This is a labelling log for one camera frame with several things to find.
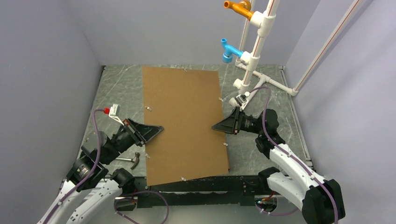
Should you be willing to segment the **brown cardboard backing board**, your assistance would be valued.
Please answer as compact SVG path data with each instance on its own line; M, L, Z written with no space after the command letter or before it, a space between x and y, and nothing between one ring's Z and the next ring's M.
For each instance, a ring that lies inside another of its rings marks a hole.
M145 146L149 186L228 173L217 71L143 67L142 89L145 124L163 126Z

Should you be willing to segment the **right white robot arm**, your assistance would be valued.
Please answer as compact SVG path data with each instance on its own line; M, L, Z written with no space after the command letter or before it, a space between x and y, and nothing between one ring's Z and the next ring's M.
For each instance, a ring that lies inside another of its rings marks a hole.
M277 132L278 115L266 109L254 118L235 107L212 130L236 135L240 131L257 134L256 148L278 165L258 174L260 192L279 193L293 203L308 224L336 224L346 216L339 183L327 180L306 165Z

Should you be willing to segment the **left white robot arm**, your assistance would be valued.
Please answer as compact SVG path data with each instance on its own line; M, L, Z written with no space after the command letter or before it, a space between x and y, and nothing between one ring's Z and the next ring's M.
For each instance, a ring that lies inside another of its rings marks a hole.
M80 158L73 163L58 196L39 223L85 224L105 203L136 192L135 177L124 168L116 169L107 182L100 184L109 173L105 166L131 146L144 146L163 130L163 126L128 118L112 137L103 131L94 132L82 145Z

